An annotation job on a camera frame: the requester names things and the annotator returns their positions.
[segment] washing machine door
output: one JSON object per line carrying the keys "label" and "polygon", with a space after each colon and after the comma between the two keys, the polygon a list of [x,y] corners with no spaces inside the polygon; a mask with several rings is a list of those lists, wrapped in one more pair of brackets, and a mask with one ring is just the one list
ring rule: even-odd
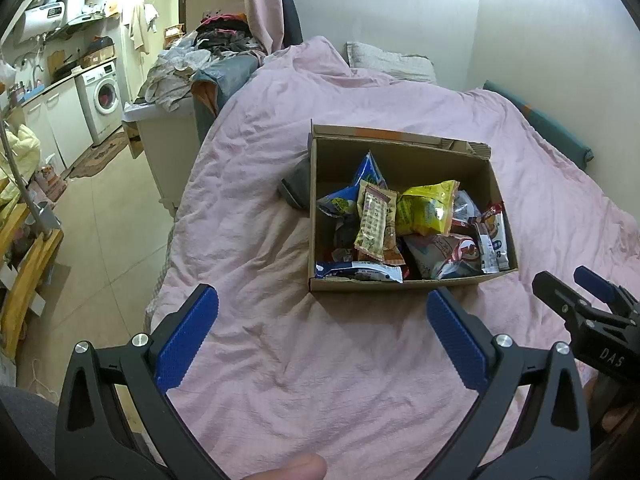
{"label": "washing machine door", "polygon": [[113,113],[118,107],[118,94],[116,81],[111,77],[105,77],[98,81],[94,91],[94,105],[102,115]]}

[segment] teal cushion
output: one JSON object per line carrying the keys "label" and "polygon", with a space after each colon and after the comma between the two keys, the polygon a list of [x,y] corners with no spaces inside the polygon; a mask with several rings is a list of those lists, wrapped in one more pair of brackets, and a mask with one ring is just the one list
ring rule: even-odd
{"label": "teal cushion", "polygon": [[496,92],[511,101],[546,142],[555,146],[559,152],[571,159],[581,170],[584,171],[587,167],[587,162],[593,159],[591,148],[580,142],[574,134],[555,119],[527,105],[523,99],[496,83],[487,81],[482,88]]}

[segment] metal pole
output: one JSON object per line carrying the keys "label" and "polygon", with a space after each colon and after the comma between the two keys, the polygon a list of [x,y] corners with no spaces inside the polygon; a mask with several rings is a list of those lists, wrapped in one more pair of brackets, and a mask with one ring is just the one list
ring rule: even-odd
{"label": "metal pole", "polygon": [[43,234],[44,239],[47,240],[51,236],[51,229],[47,228],[40,218],[40,211],[31,200],[29,196],[29,192],[27,188],[24,186],[24,182],[22,181],[22,175],[20,171],[18,171],[18,166],[15,163],[13,150],[11,149],[11,145],[9,144],[9,139],[6,136],[6,130],[4,128],[4,118],[2,117],[2,110],[0,110],[0,138],[2,139],[2,146],[4,147],[4,156],[6,160],[9,162],[9,167],[11,168],[11,172],[14,174],[15,185],[18,186],[20,190],[20,195],[22,199],[26,202],[29,211],[31,211],[31,215],[36,222],[36,226],[38,230]]}

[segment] human thumb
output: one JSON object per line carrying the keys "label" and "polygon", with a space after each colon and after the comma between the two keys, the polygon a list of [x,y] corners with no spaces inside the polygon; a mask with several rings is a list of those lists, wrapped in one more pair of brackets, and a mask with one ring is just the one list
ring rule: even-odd
{"label": "human thumb", "polygon": [[315,453],[295,457],[284,467],[256,473],[244,480],[322,480],[326,475],[326,461]]}

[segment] pillow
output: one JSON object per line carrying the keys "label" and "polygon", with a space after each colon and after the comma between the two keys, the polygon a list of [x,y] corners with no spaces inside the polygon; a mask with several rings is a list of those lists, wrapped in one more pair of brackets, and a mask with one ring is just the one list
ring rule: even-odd
{"label": "pillow", "polygon": [[347,42],[347,56],[351,68],[372,68],[397,79],[438,84],[433,65],[426,56],[386,52],[357,41]]}

